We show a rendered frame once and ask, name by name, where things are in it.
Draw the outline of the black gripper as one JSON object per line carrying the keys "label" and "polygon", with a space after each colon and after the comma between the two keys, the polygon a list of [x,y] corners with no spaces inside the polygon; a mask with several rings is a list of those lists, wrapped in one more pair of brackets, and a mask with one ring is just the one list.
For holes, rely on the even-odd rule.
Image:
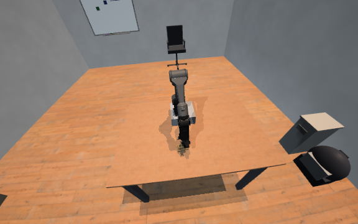
{"label": "black gripper", "polygon": [[188,135],[186,135],[186,136],[182,136],[180,133],[179,133],[179,137],[178,137],[178,139],[181,139],[181,145],[184,147],[184,148],[189,148],[190,146],[189,146],[189,144],[191,143],[190,141],[189,141],[189,134]]}

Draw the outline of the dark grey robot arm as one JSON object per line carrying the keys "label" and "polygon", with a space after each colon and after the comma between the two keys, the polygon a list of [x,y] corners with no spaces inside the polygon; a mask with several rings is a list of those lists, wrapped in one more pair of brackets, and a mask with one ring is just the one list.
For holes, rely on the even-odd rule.
{"label": "dark grey robot arm", "polygon": [[189,134],[190,117],[188,115],[188,105],[185,103],[185,84],[188,79],[187,69],[170,70],[170,82],[175,87],[175,94],[172,95],[172,105],[174,105],[175,116],[178,116],[178,126],[180,134]]}

